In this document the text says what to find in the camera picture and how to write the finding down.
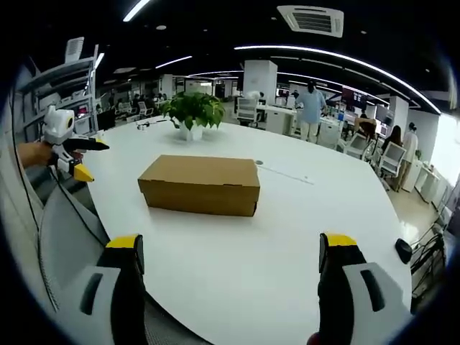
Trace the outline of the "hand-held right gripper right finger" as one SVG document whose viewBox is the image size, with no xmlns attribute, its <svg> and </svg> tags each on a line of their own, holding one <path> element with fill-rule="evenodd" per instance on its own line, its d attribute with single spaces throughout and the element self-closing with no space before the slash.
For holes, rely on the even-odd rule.
<svg viewBox="0 0 460 345">
<path fill-rule="evenodd" d="M 388 344 L 410 320 L 403 290 L 356 241 L 320 234 L 320 344 Z"/>
</svg>

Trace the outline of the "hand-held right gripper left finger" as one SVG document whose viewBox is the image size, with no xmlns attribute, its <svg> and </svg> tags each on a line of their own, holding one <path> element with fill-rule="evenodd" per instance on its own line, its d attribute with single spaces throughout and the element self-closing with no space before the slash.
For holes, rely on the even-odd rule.
<svg viewBox="0 0 460 345">
<path fill-rule="evenodd" d="M 57 320 L 71 344 L 146 344 L 143 236 L 111 240 L 67 286 Z"/>
</svg>

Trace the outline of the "person's left hand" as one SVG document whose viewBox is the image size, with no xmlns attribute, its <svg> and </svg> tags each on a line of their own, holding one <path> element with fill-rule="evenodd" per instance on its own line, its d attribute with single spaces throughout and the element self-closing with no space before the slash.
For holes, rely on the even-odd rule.
<svg viewBox="0 0 460 345">
<path fill-rule="evenodd" d="M 52 148 L 46 142 L 26 142 L 17 145 L 17 153 L 23 168 L 47 166 L 52 157 Z"/>
</svg>

